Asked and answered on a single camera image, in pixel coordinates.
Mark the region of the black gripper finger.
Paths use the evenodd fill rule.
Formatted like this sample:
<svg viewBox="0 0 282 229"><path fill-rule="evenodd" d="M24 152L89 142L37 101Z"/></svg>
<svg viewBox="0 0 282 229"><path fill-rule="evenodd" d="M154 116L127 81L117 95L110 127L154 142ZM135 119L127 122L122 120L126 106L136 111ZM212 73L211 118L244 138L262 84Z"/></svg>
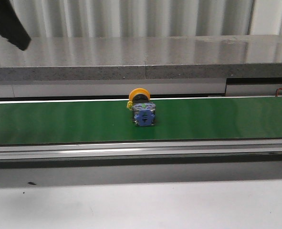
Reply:
<svg viewBox="0 0 282 229"><path fill-rule="evenodd" d="M0 0L0 36L22 51L26 50L31 42L9 0Z"/></svg>

